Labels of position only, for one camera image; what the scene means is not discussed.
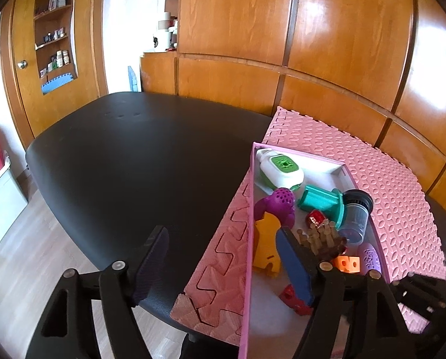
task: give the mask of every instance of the white storage bin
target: white storage bin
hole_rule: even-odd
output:
[[[27,204],[28,201],[11,174],[10,158],[5,153],[5,165],[0,170],[0,241]]]

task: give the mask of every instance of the wooden door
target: wooden door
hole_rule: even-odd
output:
[[[106,94],[104,85],[99,85],[101,79],[98,79],[97,72],[98,69],[103,69],[101,43],[95,44],[92,39],[94,10],[99,10],[97,15],[101,16],[101,1],[99,6],[95,5],[95,0],[74,0],[68,1],[67,4],[70,2],[74,2],[75,55],[72,55],[69,46],[70,28],[65,28],[68,38],[45,46],[43,51],[36,50],[35,44],[39,45],[43,42],[40,32],[44,30],[45,25],[41,23],[35,25],[42,14],[37,12],[35,15],[35,0],[15,0],[11,33],[13,60],[15,64],[26,61],[25,68],[20,68],[20,66],[16,68],[16,75],[21,101],[35,137],[61,118],[95,100],[100,95]],[[54,16],[54,19],[57,16],[71,15],[71,8],[62,10],[65,12],[54,11],[51,15]],[[40,70],[46,64],[43,60],[49,57],[53,51],[60,50],[59,47],[69,50],[71,64],[63,66],[53,74],[49,73],[47,77],[41,79]],[[75,57],[78,74],[76,74],[74,66]],[[43,94],[42,83],[54,78],[59,73],[68,72],[73,74],[73,81]]]

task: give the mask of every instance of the purple toy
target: purple toy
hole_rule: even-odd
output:
[[[286,188],[276,189],[271,196],[255,203],[255,221],[262,220],[264,212],[274,214],[281,226],[294,227],[294,194]]]
[[[362,243],[358,247],[358,256],[361,265],[361,275],[366,275],[369,270],[378,270],[381,272],[378,254],[371,244]]]

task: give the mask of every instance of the teal toy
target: teal toy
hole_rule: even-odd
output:
[[[318,209],[329,220],[335,222],[336,228],[343,222],[343,194],[336,188],[327,191],[317,186],[306,185],[303,195],[298,200],[298,208],[306,212]]]

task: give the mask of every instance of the silver bolt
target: silver bolt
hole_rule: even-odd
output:
[[[329,262],[321,262],[319,264],[319,268],[323,271],[331,271],[332,270],[332,264]]]
[[[71,278],[75,275],[75,269],[74,268],[69,268],[68,270],[65,270],[63,272],[63,277],[65,278]]]
[[[369,270],[368,274],[373,279],[381,278],[381,273],[378,270]]]
[[[123,270],[126,266],[126,263],[123,262],[123,260],[117,260],[116,262],[113,262],[111,265],[111,268],[113,270]]]

